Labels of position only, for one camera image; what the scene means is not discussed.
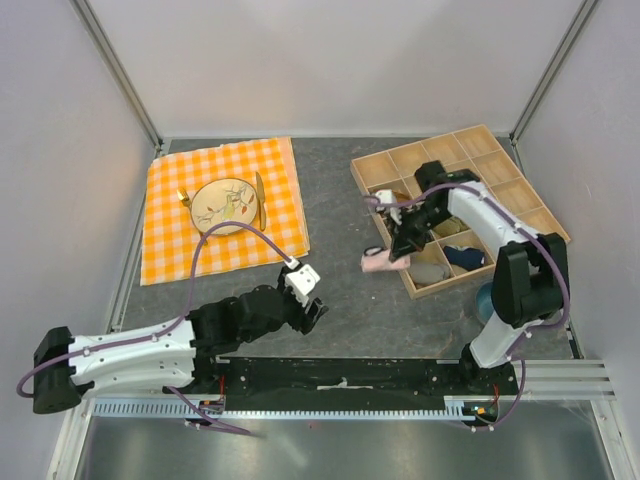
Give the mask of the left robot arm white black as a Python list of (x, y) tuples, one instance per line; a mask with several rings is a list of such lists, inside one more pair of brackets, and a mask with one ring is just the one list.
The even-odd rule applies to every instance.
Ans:
[(283, 325), (303, 335), (313, 330), (327, 311), (311, 296), (319, 281), (308, 265), (283, 268), (276, 286), (260, 285), (150, 327), (96, 336), (53, 328), (33, 356), (33, 411), (63, 412), (101, 394), (211, 392), (220, 378), (218, 356)]

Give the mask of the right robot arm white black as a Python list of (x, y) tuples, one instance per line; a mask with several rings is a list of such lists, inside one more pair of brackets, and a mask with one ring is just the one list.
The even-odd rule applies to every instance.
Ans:
[(438, 161), (419, 167), (421, 194), (397, 202), (383, 190), (372, 195), (378, 212), (391, 221), (392, 261), (421, 251), (429, 231), (460, 219), (494, 258), (493, 313), (465, 348), (469, 362), (458, 368), (467, 392), (483, 392), (494, 381), (492, 368), (510, 361), (518, 343), (537, 329), (565, 325), (570, 312), (567, 245), (556, 232), (544, 234), (503, 206), (469, 169), (448, 172)]

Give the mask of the pink underwear navy trim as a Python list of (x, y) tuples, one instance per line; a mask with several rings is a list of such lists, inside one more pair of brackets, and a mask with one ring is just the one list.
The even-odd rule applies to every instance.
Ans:
[(364, 250), (360, 265), (364, 273), (402, 271), (410, 267), (411, 259), (409, 256), (404, 256), (398, 260), (391, 260), (389, 249), (373, 246)]

